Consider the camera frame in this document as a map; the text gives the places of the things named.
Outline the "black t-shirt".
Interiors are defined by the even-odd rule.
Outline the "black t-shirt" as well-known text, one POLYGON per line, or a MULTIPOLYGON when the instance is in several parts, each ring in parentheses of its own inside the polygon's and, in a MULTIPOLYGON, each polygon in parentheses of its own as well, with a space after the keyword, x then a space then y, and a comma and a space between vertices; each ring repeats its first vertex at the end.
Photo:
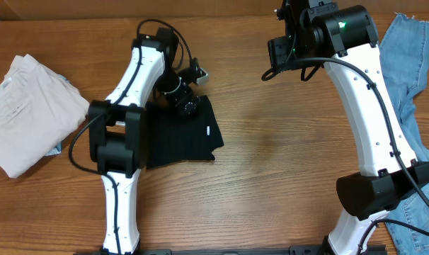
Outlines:
POLYGON ((181 161, 214 161, 213 151, 224 146, 222 134, 207 96, 199 97, 196 112, 184 118, 172 108, 147 104, 147 168, 181 161))

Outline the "light blue denim jeans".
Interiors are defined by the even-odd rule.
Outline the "light blue denim jeans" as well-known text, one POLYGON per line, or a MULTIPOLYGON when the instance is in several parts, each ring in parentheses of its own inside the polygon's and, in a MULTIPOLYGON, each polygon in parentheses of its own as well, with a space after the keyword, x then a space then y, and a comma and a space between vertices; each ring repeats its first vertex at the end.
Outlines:
MULTIPOLYGON (((417 159, 429 162, 429 150, 422 143, 413 103, 413 98, 427 87, 429 21, 396 13, 379 48, 384 81, 404 136, 417 159)), ((429 184, 421 190, 429 199, 429 184)), ((417 193, 401 201, 387 218, 429 232, 429 208, 417 193)), ((395 224, 386 226, 398 254, 429 255, 428 236, 395 224)))

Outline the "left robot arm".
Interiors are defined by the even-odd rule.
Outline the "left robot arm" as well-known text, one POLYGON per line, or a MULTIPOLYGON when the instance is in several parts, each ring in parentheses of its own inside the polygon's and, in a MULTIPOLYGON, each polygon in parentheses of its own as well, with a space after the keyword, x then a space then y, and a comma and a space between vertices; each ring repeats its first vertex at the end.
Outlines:
POLYGON ((89 106, 90 157, 105 191, 106 234, 101 254, 138 252, 137 187, 147 158, 145 106, 149 96, 158 89, 172 109, 185 117, 199 104, 186 78, 196 64, 181 73, 172 67, 182 42, 174 28, 159 28, 155 35, 138 33, 118 85, 105 100, 89 106))

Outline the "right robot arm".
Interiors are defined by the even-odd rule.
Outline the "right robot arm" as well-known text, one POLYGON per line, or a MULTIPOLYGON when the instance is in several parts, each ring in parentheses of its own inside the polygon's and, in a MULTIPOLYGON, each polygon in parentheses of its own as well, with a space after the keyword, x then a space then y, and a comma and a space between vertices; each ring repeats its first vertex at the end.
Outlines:
POLYGON ((429 162, 419 161, 398 123, 382 76, 379 38, 364 6, 333 1, 283 0, 275 10, 285 34, 268 42, 269 80, 299 70, 308 81, 325 69, 343 102, 359 160, 357 173, 341 177, 343 207, 334 229, 318 245, 293 245, 291 254, 384 254, 368 240, 389 213, 429 183, 429 162))

